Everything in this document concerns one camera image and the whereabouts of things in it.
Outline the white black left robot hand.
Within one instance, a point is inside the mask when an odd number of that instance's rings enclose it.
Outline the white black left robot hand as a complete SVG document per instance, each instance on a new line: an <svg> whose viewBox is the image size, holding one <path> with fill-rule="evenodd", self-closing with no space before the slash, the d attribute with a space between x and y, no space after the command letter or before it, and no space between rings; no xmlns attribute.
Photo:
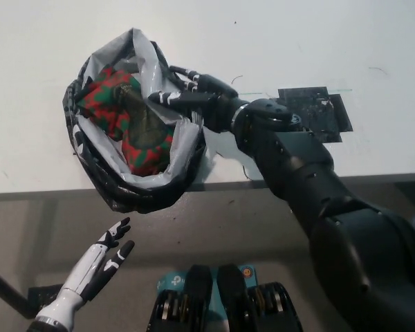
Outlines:
<svg viewBox="0 0 415 332"><path fill-rule="evenodd" d="M128 240L119 247L119 240L130 230L130 218L109 228L75 264L57 297L38 312L36 320L54 327L73 330L75 314L109 283L133 250Z"/></svg>

